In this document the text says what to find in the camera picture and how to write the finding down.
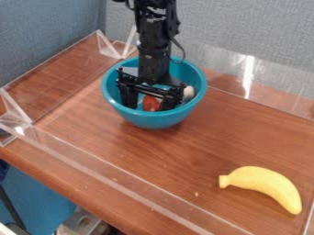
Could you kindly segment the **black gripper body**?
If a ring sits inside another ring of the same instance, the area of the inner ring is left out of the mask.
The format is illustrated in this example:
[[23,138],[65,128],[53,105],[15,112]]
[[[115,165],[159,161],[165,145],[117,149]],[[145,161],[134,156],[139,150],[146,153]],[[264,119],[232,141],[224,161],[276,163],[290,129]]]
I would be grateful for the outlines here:
[[139,65],[137,67],[121,66],[117,86],[133,85],[139,94],[163,98],[166,95],[182,98],[187,84],[174,78],[170,73],[171,57],[169,49],[146,52],[139,48]]

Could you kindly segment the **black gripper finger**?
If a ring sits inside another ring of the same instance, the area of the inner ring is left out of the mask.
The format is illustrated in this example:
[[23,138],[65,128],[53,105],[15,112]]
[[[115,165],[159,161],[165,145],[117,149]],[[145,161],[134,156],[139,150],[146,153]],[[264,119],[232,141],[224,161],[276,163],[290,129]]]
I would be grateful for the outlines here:
[[182,98],[181,98],[181,97],[173,96],[173,95],[166,95],[166,96],[162,98],[161,110],[162,110],[162,111],[171,110],[171,109],[174,109],[181,103],[182,103]]
[[119,90],[122,96],[122,104],[126,107],[135,109],[138,107],[139,98],[139,93],[135,90],[135,87],[133,85],[119,84]]

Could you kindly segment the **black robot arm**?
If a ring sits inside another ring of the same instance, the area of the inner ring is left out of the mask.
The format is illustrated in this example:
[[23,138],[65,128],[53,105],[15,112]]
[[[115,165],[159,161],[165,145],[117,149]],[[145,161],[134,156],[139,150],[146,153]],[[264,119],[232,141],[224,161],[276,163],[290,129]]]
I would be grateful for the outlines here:
[[161,99],[161,110],[174,109],[182,102],[187,85],[171,76],[173,44],[185,51],[175,39],[181,21],[177,0],[113,0],[125,3],[134,12],[139,33],[138,67],[121,66],[117,86],[125,106],[137,109],[139,94]]

